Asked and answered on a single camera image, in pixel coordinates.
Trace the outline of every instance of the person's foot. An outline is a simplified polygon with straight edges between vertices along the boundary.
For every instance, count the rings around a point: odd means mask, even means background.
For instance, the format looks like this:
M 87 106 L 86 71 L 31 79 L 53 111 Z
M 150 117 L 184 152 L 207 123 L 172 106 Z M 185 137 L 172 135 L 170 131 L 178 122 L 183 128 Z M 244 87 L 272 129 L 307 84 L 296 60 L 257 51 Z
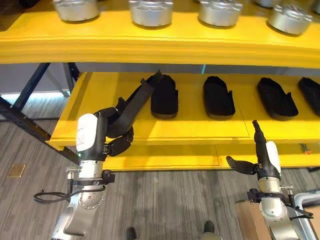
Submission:
M 126 229 L 126 240 L 134 240 L 137 238 L 137 233 L 134 227 L 129 227 Z
M 204 233 L 215 233 L 215 225 L 212 221 L 206 221 L 204 224 Z

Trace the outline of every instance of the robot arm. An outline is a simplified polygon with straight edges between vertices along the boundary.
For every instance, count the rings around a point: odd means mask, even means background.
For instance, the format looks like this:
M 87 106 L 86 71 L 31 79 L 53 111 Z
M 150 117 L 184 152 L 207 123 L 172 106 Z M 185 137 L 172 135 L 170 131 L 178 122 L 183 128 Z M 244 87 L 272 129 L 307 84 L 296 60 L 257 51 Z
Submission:
M 69 201 L 56 223 L 52 240 L 75 240 L 86 235 L 97 208 L 104 200 L 105 185 L 115 180 L 110 171 L 103 171 L 103 162 L 108 155 L 114 157 L 130 147 L 134 139 L 132 126 L 135 118 L 162 78 L 163 75 L 157 72 L 147 81 L 142 80 L 126 101 L 119 98 L 116 107 L 87 113 L 78 119 L 76 149 L 79 168 L 67 170 L 67 193 L 39 192 L 33 196 L 41 204 Z M 105 143 L 106 137 L 114 140 Z M 59 198 L 45 200 L 40 198 L 42 195 Z
M 288 216 L 287 199 L 283 195 L 283 190 L 288 191 L 290 200 L 289 207 L 292 207 L 301 214 L 301 217 L 312 218 L 312 213 L 299 210 L 293 201 L 292 186 L 281 186 L 281 167 L 277 146 L 273 141 L 266 141 L 258 122 L 252 122 L 255 133 L 254 141 L 258 163 L 248 161 L 236 161 L 227 156 L 229 166 L 242 174 L 255 175 L 259 181 L 260 191 L 250 189 L 248 198 L 255 203 L 259 203 L 260 211 L 269 228 L 274 240 L 304 240 L 297 227 L 292 224 L 292 219 Z

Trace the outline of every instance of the silver cylinder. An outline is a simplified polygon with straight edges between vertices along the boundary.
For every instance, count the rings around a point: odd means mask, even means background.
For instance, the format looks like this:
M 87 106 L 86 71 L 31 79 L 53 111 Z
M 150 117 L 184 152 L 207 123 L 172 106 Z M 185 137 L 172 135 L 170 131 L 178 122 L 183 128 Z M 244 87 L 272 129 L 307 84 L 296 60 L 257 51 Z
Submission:
M 312 6 L 313 11 L 320 14 L 320 0 L 315 0 Z
M 168 25 L 172 21 L 172 0 L 129 0 L 131 19 L 145 27 Z
M 95 179 L 102 177 L 102 161 L 82 160 L 79 164 L 79 178 L 80 179 Z
M 53 0 L 61 20 L 84 21 L 100 14 L 97 0 Z
M 262 177 L 259 179 L 260 191 L 262 193 L 282 193 L 280 188 L 280 180 L 273 176 Z
M 243 5 L 235 0 L 201 0 L 199 19 L 219 27 L 236 25 Z
M 267 22 L 274 28 L 292 35 L 301 35 L 312 22 L 312 16 L 302 8 L 288 5 L 275 6 Z
M 256 4 L 260 5 L 263 8 L 274 8 L 281 0 L 255 0 Z

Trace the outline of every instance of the yellow shelf board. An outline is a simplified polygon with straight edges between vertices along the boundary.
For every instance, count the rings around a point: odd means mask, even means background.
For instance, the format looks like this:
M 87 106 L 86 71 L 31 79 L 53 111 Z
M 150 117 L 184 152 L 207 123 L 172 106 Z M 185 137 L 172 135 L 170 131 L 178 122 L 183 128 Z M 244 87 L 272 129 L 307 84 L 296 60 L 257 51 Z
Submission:
M 119 97 L 127 99 L 140 85 L 140 80 L 150 75 L 139 72 L 82 75 L 54 129 L 50 144 L 74 146 L 80 116 L 116 106 Z M 171 120 L 153 117 L 149 100 L 133 124 L 134 144 L 212 144 L 219 140 L 236 143 L 241 138 L 249 137 L 237 104 L 236 113 L 229 120 L 214 120 L 207 116 L 202 94 L 208 75 L 180 73 L 170 76 L 175 80 L 179 94 L 177 116 Z
M 214 145 L 132 145 L 116 157 L 107 157 L 103 169 L 112 171 L 196 170 L 218 166 Z
M 320 166 L 320 146 L 308 144 L 312 154 L 305 155 L 299 144 L 278 144 L 283 168 Z M 104 170 L 214 170 L 229 169 L 226 156 L 236 160 L 257 162 L 254 144 L 222 145 L 132 145 L 116 157 L 107 157 Z
M 280 164 L 283 168 L 306 168 L 320 166 L 320 145 L 311 143 L 307 145 L 312 151 L 310 155 L 304 154 L 299 144 L 277 144 Z M 219 167 L 229 169 L 226 157 L 235 160 L 257 163 L 256 147 L 254 144 L 215 145 Z
M 151 73 L 89 72 L 79 80 L 53 131 L 49 144 L 75 146 L 77 120 L 86 113 L 115 106 L 119 97 L 126 99 Z M 314 114 L 298 89 L 301 77 L 217 74 L 233 91 L 235 115 L 225 121 L 206 115 L 203 84 L 209 74 L 174 73 L 179 91 L 179 111 L 171 120 L 151 115 L 150 100 L 140 111 L 134 127 L 135 145 L 252 144 L 252 120 L 258 120 L 266 139 L 279 143 L 320 142 L 320 117 Z M 271 77 L 290 91 L 299 115 L 288 121 L 272 119 L 257 92 L 261 77 Z M 320 83 L 320 78 L 312 78 Z
M 207 27 L 199 4 L 175 0 L 172 24 L 143 28 L 131 21 L 128 0 L 99 2 L 100 17 L 83 23 L 59 19 L 51 0 L 41 0 L 0 32 L 0 63 L 113 62 L 320 67 L 320 17 L 305 34 L 270 29 L 271 10 L 242 0 L 236 26 Z
M 271 118 L 265 111 L 260 100 L 257 85 L 261 77 L 270 77 L 279 83 L 286 93 L 291 93 L 299 114 L 288 121 L 278 121 Z M 312 77 L 320 83 L 320 78 Z M 298 87 L 300 76 L 252 76 L 239 75 L 233 81 L 236 82 L 234 91 L 241 114 L 249 132 L 249 138 L 253 140 L 255 129 L 253 120 L 263 130 L 267 140 L 276 143 L 311 143 L 320 142 L 320 116 L 313 113 L 304 99 Z

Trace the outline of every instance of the white label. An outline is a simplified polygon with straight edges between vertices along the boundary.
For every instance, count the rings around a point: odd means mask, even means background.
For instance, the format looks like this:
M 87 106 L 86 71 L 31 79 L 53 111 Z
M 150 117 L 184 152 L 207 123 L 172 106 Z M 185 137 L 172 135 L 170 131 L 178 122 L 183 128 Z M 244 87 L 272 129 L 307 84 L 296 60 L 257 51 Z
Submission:
M 271 164 L 281 174 L 280 158 L 276 144 L 273 141 L 268 141 L 265 145 Z
M 78 129 L 76 132 L 76 150 L 83 151 L 91 148 L 96 139 L 98 118 L 87 113 L 78 119 Z

